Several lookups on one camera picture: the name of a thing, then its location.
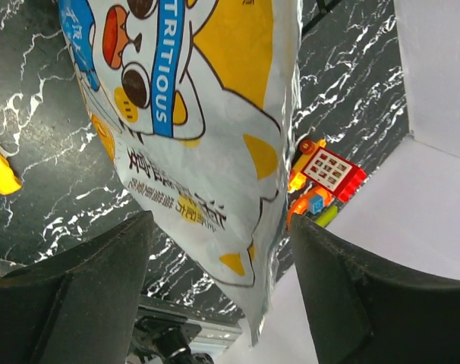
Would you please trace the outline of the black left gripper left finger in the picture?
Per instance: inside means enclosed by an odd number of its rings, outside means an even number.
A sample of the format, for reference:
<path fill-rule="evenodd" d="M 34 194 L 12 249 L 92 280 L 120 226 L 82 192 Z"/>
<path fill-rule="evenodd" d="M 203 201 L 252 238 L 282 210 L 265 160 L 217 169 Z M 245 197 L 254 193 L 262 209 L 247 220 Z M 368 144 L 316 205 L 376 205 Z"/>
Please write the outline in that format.
<path fill-rule="evenodd" d="M 0 278 L 0 363 L 123 363 L 153 225 L 140 212 Z"/>

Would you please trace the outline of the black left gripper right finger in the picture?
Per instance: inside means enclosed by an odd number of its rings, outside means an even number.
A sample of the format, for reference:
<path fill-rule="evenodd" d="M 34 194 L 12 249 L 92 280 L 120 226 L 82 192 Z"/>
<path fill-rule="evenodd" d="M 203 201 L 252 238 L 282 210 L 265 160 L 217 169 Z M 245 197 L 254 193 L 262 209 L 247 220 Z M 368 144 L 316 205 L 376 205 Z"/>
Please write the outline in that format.
<path fill-rule="evenodd" d="M 294 215 L 290 243 L 321 363 L 460 363 L 460 281 L 384 259 Z"/>

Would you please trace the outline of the white cartoon pet food bag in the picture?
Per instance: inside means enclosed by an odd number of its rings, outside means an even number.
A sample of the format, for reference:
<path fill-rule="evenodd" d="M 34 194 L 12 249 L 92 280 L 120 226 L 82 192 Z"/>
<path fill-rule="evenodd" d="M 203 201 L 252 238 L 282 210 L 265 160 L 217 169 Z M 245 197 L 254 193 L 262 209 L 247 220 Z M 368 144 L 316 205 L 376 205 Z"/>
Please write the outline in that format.
<path fill-rule="evenodd" d="M 60 1 L 124 187 L 243 312 L 256 343 L 287 210 L 300 1 Z"/>

